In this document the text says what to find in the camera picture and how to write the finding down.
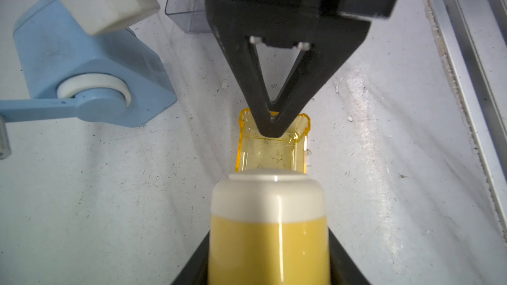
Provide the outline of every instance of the black holder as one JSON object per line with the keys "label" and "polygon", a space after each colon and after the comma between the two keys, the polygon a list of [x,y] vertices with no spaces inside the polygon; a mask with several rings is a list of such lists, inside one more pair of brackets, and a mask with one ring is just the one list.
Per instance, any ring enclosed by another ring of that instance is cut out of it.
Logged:
{"label": "black holder", "polygon": [[[209,232],[172,285],[208,284]],[[370,285],[329,229],[331,285]]]}
{"label": "black holder", "polygon": [[[364,41],[369,21],[388,17],[396,0],[206,0],[206,16],[259,132],[280,137],[307,102]],[[275,101],[269,99],[255,44],[297,46]]]}

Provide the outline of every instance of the white screw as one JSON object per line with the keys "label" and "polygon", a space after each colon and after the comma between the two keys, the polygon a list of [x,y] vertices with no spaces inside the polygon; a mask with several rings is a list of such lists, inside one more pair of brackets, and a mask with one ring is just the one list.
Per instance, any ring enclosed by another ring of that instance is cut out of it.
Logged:
{"label": "white screw", "polygon": [[312,48],[312,44],[310,42],[299,42],[298,49],[301,51],[309,51]]}
{"label": "white screw", "polygon": [[261,44],[262,43],[262,38],[251,35],[250,36],[250,43],[251,44]]}

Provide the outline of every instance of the blue handle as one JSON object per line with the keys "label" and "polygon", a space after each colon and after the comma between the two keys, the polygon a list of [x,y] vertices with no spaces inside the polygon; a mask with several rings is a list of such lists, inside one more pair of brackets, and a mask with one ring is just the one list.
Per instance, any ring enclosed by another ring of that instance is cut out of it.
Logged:
{"label": "blue handle", "polygon": [[127,106],[123,94],[110,88],[92,88],[74,98],[23,99],[0,101],[0,116],[5,122],[78,117],[100,122],[105,117],[119,116]]}

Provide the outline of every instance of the yellow plastic tray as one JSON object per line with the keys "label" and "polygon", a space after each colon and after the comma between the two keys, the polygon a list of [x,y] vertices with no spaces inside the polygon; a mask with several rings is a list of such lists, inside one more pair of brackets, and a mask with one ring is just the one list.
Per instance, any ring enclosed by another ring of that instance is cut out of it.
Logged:
{"label": "yellow plastic tray", "polygon": [[298,115],[281,137],[261,135],[249,108],[241,111],[239,127],[236,172],[252,168],[285,168],[306,173],[310,131],[310,118],[306,114]]}

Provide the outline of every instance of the white lid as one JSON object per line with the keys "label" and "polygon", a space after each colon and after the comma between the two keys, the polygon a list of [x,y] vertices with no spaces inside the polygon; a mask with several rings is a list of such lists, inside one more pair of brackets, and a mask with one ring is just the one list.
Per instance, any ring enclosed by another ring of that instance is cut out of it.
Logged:
{"label": "white lid", "polygon": [[247,169],[241,172],[229,174],[230,180],[243,180],[243,181],[297,181],[297,180],[309,180],[307,174],[296,172],[291,169],[277,169],[277,168],[258,168],[258,169]]}
{"label": "white lid", "polygon": [[251,223],[309,221],[326,215],[324,190],[306,174],[285,169],[250,169],[216,184],[212,214]]}

